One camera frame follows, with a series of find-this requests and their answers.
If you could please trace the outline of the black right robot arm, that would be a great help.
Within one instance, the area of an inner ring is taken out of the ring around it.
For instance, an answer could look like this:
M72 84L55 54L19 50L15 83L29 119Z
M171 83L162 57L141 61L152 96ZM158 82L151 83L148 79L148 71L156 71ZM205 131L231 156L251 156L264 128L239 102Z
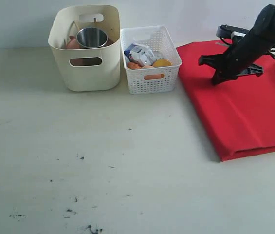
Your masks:
M221 25L217 29L217 37L231 39L232 43L222 54L202 55L198 60L199 65L215 69L211 79L213 85L241 76L259 77L263 74L263 68L255 61L275 48L275 6L265 6L250 30Z

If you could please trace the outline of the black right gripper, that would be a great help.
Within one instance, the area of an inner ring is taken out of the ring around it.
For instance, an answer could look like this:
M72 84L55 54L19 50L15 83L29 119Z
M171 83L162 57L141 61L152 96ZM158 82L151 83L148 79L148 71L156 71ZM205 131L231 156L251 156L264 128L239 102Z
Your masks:
M230 39L232 44L222 54L199 57L199 66L207 65L215 69L211 78L213 85L219 85L225 82L225 79L261 76L263 68L254 62L274 46L273 42L254 34L252 30L247 34L233 32Z

